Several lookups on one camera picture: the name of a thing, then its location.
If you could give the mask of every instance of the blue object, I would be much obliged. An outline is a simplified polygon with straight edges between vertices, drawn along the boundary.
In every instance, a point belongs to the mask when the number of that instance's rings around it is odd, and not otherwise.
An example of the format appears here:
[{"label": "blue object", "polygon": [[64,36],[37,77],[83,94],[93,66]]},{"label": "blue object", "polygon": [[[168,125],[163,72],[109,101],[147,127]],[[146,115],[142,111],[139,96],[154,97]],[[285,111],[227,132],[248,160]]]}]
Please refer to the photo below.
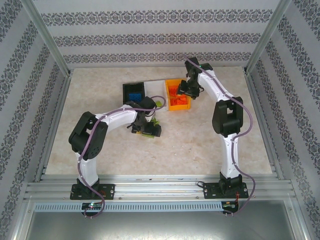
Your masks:
[{"label": "blue object", "polygon": [[130,101],[139,103],[142,100],[141,93],[129,93],[129,99]]}]

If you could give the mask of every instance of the cable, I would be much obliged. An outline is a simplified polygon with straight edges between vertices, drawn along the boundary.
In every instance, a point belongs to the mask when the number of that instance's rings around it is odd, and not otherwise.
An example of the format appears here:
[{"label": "cable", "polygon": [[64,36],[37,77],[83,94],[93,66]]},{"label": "cable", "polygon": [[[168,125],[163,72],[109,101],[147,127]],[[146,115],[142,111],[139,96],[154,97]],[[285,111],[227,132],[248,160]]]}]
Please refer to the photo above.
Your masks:
[{"label": "cable", "polygon": [[232,163],[233,163],[235,169],[237,169],[238,172],[241,173],[242,175],[245,175],[245,176],[247,176],[248,178],[250,178],[250,179],[252,180],[252,182],[253,182],[252,192],[250,193],[248,199],[245,201],[245,203],[243,204],[243,206],[235,213],[235,214],[237,214],[237,213],[239,213],[239,212],[248,204],[248,202],[250,201],[250,199],[251,199],[251,197],[253,196],[253,194],[254,194],[254,192],[255,192],[255,189],[256,189],[256,181],[255,181],[255,179],[254,179],[252,176],[250,176],[249,174],[247,174],[247,173],[245,173],[245,172],[243,172],[243,171],[240,170],[240,168],[236,165],[235,156],[234,156],[234,155],[235,155],[235,154],[234,154],[234,151],[235,151],[235,150],[234,150],[234,148],[235,148],[235,140],[236,140],[237,138],[240,138],[240,137],[244,136],[244,135],[247,135],[247,134],[251,131],[252,126],[253,126],[253,124],[254,124],[253,117],[252,117],[249,109],[248,109],[246,106],[244,106],[244,105],[243,105],[241,102],[239,102],[238,100],[236,100],[236,99],[232,98],[231,96],[227,95],[227,93],[223,90],[223,88],[220,86],[220,84],[218,84],[217,80],[216,80],[213,76],[211,76],[211,74],[209,74],[206,70],[202,69],[200,66],[198,66],[198,65],[195,64],[193,61],[191,61],[185,54],[182,53],[182,55],[183,55],[183,57],[184,57],[189,63],[191,63],[193,66],[195,66],[196,68],[198,68],[199,70],[201,70],[204,74],[206,74],[210,79],[212,79],[212,80],[214,81],[214,83],[216,84],[216,86],[219,88],[219,90],[222,92],[222,94],[223,94],[224,96],[226,96],[228,99],[230,99],[231,101],[233,101],[233,102],[235,102],[236,104],[238,104],[240,107],[242,107],[242,108],[246,111],[246,113],[248,114],[248,116],[249,116],[249,119],[250,119],[249,128],[248,128],[245,132],[236,135],[236,136],[235,136],[234,138],[232,138],[232,140],[231,140],[231,159],[232,159]]},{"label": "cable", "polygon": [[[163,105],[162,105],[161,107],[155,108],[154,111],[158,111],[158,110],[160,110],[160,109],[162,109],[162,108],[164,108],[164,107],[166,106],[166,99],[165,99],[163,96],[156,95],[156,96],[152,96],[152,97],[150,97],[150,98],[151,98],[151,99],[154,99],[154,98],[161,98],[161,99],[163,99]],[[97,213],[96,213],[95,215],[93,215],[93,216],[87,216],[87,215],[86,215],[86,212],[87,212],[88,209],[85,209],[85,210],[84,210],[84,213],[83,213],[85,218],[89,217],[90,219],[93,219],[93,218],[98,217],[98,216],[103,212],[103,210],[105,209],[106,202],[105,202],[104,197],[103,197],[98,191],[94,190],[94,189],[87,183],[87,181],[85,180],[84,176],[82,175],[81,167],[80,167],[80,165],[81,165],[81,160],[84,158],[84,155],[86,154],[86,151],[88,150],[89,144],[90,144],[90,142],[91,142],[91,139],[92,139],[92,137],[93,137],[93,135],[94,135],[94,133],[95,133],[95,130],[96,130],[98,124],[99,124],[104,118],[106,118],[107,116],[109,116],[109,115],[111,115],[111,114],[114,114],[114,113],[117,113],[117,112],[122,112],[122,111],[127,111],[127,110],[145,111],[145,112],[146,112],[146,111],[148,111],[148,112],[150,111],[150,109],[146,109],[146,108],[127,107],[127,108],[118,108],[118,109],[115,109],[115,110],[113,110],[113,111],[111,111],[111,112],[108,112],[106,115],[103,115],[103,116],[100,117],[100,118],[95,122],[95,124],[93,125],[93,128],[92,128],[92,130],[91,130],[91,133],[90,133],[90,135],[89,135],[89,138],[88,138],[88,140],[86,141],[86,144],[85,144],[85,146],[84,146],[84,148],[83,148],[83,150],[82,150],[82,153],[81,153],[81,155],[80,155],[79,158],[78,158],[77,168],[78,168],[79,176],[80,176],[82,182],[84,183],[84,185],[85,185],[87,188],[89,188],[92,192],[94,192],[95,194],[97,194],[97,195],[101,198],[101,203],[102,203],[102,207],[101,207],[100,211],[97,212]]]}]

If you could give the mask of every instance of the orange tray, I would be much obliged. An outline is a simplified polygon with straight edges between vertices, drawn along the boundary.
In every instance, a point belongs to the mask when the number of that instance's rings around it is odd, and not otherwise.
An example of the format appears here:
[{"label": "orange tray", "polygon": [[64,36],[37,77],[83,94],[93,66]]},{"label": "orange tray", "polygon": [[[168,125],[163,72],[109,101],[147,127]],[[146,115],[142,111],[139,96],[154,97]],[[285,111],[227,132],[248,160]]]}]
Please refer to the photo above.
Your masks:
[{"label": "orange tray", "polygon": [[171,99],[174,99],[175,97],[170,96],[169,88],[170,87],[178,87],[181,83],[181,80],[186,80],[183,78],[179,79],[167,79],[165,80],[165,88],[166,88],[166,94],[168,96],[168,109],[169,111],[176,111],[176,110],[187,110],[191,107],[191,97],[186,96],[186,104],[180,104],[180,105],[171,105]]}]

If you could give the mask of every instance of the enclosure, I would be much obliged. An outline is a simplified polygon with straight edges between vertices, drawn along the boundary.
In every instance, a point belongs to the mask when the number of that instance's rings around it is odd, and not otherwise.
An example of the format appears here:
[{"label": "enclosure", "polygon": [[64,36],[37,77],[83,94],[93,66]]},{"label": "enclosure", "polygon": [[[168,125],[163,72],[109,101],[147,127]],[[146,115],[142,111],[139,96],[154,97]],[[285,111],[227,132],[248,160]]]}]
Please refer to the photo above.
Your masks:
[{"label": "enclosure", "polygon": [[[319,0],[2,0],[0,239],[320,239]],[[223,150],[215,101],[169,111],[183,54],[209,63],[253,116],[239,167],[256,182],[234,217],[206,199]],[[163,96],[161,136],[108,133],[97,173],[114,184],[103,213],[70,200],[68,138],[84,112],[123,105],[123,84]],[[250,119],[243,114],[245,131]],[[244,176],[248,192],[252,181]],[[239,200],[239,206],[246,199]]]}]

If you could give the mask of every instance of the patterned wallpaper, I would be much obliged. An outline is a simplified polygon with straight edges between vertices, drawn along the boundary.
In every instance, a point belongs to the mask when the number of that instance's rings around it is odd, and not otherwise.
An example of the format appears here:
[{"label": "patterned wallpaper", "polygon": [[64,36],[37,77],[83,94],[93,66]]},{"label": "patterned wallpaper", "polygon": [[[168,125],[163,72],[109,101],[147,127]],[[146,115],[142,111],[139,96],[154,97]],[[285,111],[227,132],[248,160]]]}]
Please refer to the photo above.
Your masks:
[{"label": "patterned wallpaper", "polygon": [[312,239],[320,239],[319,16],[319,2],[292,1],[251,73]]},{"label": "patterned wallpaper", "polygon": [[37,173],[65,80],[19,0],[0,3],[0,240]]},{"label": "patterned wallpaper", "polygon": [[69,68],[245,66],[279,0],[35,0]]}]

